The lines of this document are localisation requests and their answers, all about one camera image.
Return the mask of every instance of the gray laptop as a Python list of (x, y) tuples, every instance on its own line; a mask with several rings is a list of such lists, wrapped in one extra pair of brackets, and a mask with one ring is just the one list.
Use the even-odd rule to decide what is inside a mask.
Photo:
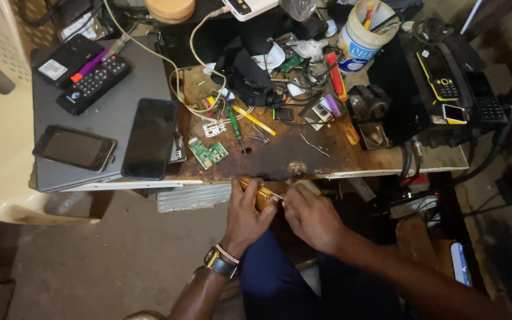
[[(136, 40), (153, 49), (156, 36), (139, 36)], [(99, 43), (105, 48), (113, 44), (114, 40)], [(32, 65), (37, 65), (52, 50), (53, 48), (34, 50), (31, 55)], [(73, 127), (118, 141), (114, 162), (108, 164), (102, 172), (35, 158), (38, 191), (59, 191), (119, 175), (139, 99), (171, 99), (163, 60), (160, 57), (147, 52), (133, 41), (128, 41), (119, 55), (132, 64), (132, 72), (79, 116), (72, 116), (58, 106), (55, 99), (61, 94), (61, 90), (33, 73), (35, 143), (43, 135), (45, 128), (53, 124)]]

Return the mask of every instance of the plastic chair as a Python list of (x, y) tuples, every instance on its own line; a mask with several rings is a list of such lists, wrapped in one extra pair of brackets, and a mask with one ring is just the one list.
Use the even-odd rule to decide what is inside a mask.
[[(27, 1), (27, 14), (37, 16), (37, 6)], [(47, 24), (37, 30), (18, 25), (16, 5), (0, 0), (0, 70), (15, 83), (8, 95), (0, 94), (0, 221), (22, 224), (95, 223), (99, 219), (48, 215), (44, 205), (50, 197), (28, 187), (33, 170), (34, 145), (31, 67), (28, 54), (37, 45), (53, 41)]]

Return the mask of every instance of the power strip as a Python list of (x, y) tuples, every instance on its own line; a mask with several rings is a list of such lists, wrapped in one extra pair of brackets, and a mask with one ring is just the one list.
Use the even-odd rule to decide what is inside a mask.
[(279, 4), (278, 0), (223, 0), (239, 21), (246, 21)]

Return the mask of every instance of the yellow pen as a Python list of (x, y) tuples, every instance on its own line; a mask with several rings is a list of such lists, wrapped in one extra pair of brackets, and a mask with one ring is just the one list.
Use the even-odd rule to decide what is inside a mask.
[(269, 134), (271, 135), (274, 135), (276, 136), (276, 131), (272, 130), (270, 127), (266, 126), (265, 124), (261, 123), (260, 120), (254, 118), (250, 113), (244, 111), (244, 109), (238, 107), (238, 106), (232, 106), (232, 108), (240, 113), (241, 115), (245, 116), (248, 120), (252, 121), (253, 123), (255, 123), (257, 126), (263, 128), (264, 130), (266, 130)]

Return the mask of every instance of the green circuit board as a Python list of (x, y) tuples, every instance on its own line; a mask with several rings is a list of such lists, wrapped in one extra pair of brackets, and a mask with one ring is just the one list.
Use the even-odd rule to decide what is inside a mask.
[(213, 164), (217, 164), (224, 157), (228, 156), (228, 152), (224, 149), (223, 145), (218, 142), (217, 144), (209, 147), (208, 149), (203, 145), (199, 138), (195, 137), (189, 140), (189, 148), (199, 160), (203, 168), (209, 169)]

